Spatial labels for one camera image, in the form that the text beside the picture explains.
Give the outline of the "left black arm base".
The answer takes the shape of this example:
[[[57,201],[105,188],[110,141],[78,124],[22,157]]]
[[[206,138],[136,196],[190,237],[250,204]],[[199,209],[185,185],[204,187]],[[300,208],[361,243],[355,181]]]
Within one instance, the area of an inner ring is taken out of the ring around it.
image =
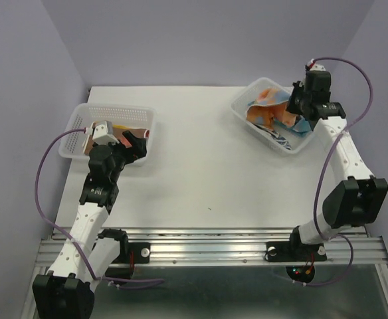
[[[113,260],[105,275],[112,278],[132,279],[136,265],[149,263],[150,251],[151,244],[148,242],[129,242],[127,253],[120,253]]]

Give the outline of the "yellow and blue towel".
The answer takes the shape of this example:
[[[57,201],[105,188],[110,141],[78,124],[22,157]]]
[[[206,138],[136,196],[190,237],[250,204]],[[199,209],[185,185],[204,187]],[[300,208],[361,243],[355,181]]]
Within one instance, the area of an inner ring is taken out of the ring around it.
[[[113,126],[114,128],[117,128],[117,129],[130,130],[130,128],[127,127],[127,126],[121,126],[121,125],[117,125],[117,124],[113,124],[112,126]]]

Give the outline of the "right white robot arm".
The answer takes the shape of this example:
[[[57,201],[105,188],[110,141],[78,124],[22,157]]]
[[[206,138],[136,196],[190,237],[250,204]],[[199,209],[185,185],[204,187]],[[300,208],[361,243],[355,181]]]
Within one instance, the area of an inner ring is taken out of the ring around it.
[[[374,223],[388,192],[388,183],[377,178],[361,158],[347,127],[346,114],[338,102],[330,102],[331,74],[308,70],[294,83],[289,111],[303,116],[328,155],[337,182],[323,200],[314,205],[310,222],[297,226],[287,243],[288,254],[303,259],[318,245],[341,230]]]

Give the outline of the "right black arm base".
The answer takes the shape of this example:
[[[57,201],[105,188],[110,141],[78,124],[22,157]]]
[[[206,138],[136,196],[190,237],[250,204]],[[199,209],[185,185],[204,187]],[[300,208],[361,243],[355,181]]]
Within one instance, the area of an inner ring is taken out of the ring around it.
[[[317,262],[327,261],[323,245],[291,245],[288,241],[266,243],[264,259],[270,263],[287,263],[287,275],[294,282],[310,284],[314,279]]]

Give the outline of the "red and brown towel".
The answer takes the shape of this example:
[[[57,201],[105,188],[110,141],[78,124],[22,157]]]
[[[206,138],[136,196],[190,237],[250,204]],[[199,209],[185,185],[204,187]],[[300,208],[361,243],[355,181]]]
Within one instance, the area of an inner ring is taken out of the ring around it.
[[[149,138],[149,130],[145,129],[145,128],[130,128],[130,130],[122,130],[122,129],[117,129],[117,128],[113,127],[114,136],[119,141],[121,141],[125,146],[129,146],[129,143],[125,139],[125,137],[123,137],[123,135],[122,135],[122,133],[124,131],[130,131],[137,138],[145,138],[146,140],[148,140],[148,138]],[[92,139],[92,136],[88,136],[87,137],[87,139],[84,142],[83,146],[84,146],[84,148],[83,148],[84,155],[87,156],[89,154],[90,150],[94,146],[94,141]]]

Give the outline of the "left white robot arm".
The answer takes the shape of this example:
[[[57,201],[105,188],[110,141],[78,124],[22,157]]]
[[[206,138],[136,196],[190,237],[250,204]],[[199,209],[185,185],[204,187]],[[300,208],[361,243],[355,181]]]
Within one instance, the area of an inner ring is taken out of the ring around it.
[[[46,274],[36,275],[32,289],[40,318],[89,318],[95,290],[112,261],[129,255],[125,231],[102,230],[118,196],[124,167],[147,155],[145,138],[130,131],[122,139],[91,133],[89,172],[84,180],[74,224]]]

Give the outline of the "orange and blue spotted towel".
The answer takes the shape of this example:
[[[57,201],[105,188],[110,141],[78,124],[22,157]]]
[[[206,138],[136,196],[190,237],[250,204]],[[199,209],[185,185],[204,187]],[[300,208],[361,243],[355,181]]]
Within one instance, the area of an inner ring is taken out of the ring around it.
[[[289,97],[290,94],[285,90],[276,87],[267,88],[248,105],[246,120],[270,130],[274,128],[275,121],[291,128],[295,124],[297,115],[286,111]]]

